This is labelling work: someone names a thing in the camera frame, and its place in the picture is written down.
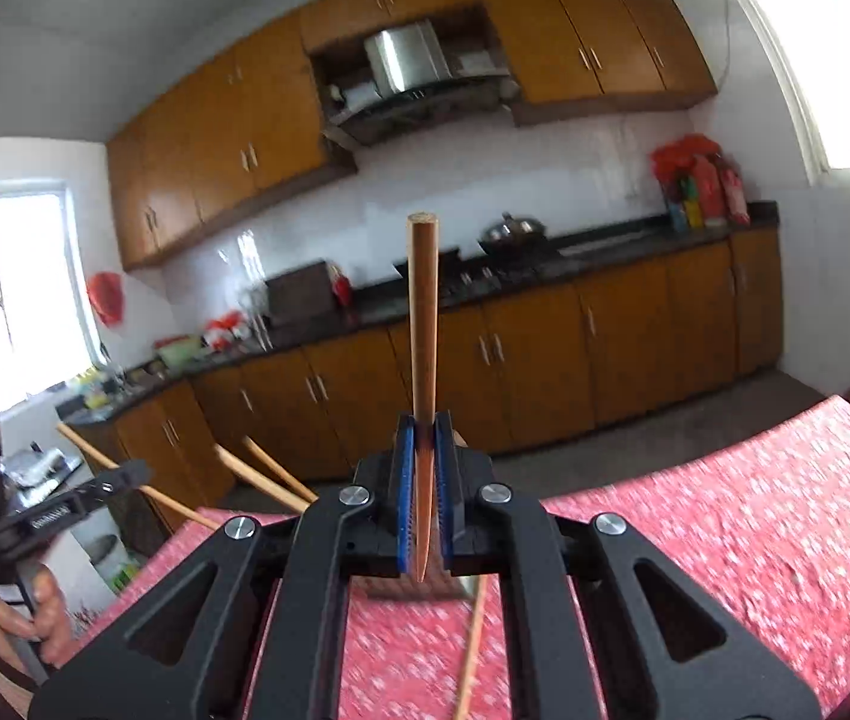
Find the person's left hand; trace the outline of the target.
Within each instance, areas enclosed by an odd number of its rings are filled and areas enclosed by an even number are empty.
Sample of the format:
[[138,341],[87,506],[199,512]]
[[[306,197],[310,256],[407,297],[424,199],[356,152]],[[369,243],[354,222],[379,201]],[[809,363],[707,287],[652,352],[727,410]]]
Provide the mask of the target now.
[[54,574],[44,564],[32,579],[32,594],[36,610],[29,619],[0,600],[0,660],[20,673],[26,673],[26,667],[13,648],[13,637],[38,642],[41,660],[51,665],[61,661],[62,652],[72,640],[64,595]]

